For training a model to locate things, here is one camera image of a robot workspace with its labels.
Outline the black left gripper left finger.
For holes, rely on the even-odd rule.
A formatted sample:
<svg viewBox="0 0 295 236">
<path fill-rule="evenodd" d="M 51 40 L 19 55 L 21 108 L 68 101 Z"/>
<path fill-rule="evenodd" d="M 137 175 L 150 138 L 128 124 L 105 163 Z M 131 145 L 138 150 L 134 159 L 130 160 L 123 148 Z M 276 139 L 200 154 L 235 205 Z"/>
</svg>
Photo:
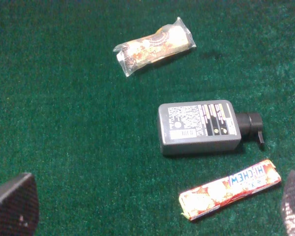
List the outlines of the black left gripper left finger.
<svg viewBox="0 0 295 236">
<path fill-rule="evenodd" d="M 37 184 L 20 173 L 0 185 L 0 236 L 32 236 L 39 222 Z"/>
</svg>

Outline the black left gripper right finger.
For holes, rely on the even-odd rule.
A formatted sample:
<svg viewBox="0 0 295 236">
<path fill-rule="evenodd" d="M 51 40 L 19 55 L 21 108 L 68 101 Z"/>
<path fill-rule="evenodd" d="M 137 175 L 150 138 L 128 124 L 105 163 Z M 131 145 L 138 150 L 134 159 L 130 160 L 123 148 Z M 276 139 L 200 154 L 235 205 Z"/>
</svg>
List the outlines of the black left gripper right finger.
<svg viewBox="0 0 295 236">
<path fill-rule="evenodd" d="M 295 236 L 295 170 L 291 170 L 285 182 L 281 215 L 289 236 Z"/>
</svg>

